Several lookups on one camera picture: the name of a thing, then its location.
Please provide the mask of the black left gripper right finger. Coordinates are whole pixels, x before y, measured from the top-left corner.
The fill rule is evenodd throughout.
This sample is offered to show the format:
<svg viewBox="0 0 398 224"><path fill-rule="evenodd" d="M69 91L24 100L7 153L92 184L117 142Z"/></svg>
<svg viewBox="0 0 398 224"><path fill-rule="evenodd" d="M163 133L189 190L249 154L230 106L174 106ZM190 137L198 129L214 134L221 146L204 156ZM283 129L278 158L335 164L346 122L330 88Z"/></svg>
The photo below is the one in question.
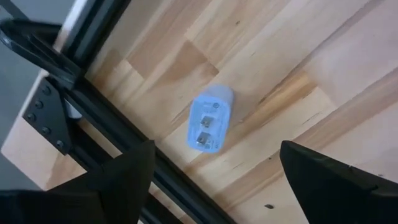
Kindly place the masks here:
<svg viewBox="0 0 398 224"><path fill-rule="evenodd" d="M397 183L293 141L279 157L309 223L397 223Z"/></svg>

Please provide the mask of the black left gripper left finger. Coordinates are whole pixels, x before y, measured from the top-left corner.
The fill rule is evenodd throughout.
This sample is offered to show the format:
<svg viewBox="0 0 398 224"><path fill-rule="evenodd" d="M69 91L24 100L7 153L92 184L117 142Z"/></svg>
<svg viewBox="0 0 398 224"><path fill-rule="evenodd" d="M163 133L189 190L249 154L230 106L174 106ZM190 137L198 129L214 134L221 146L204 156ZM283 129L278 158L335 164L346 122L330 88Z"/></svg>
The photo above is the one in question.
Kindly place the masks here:
<svg viewBox="0 0 398 224"><path fill-rule="evenodd" d="M60 223L136 223L155 169L155 144L146 141L53 189Z"/></svg>

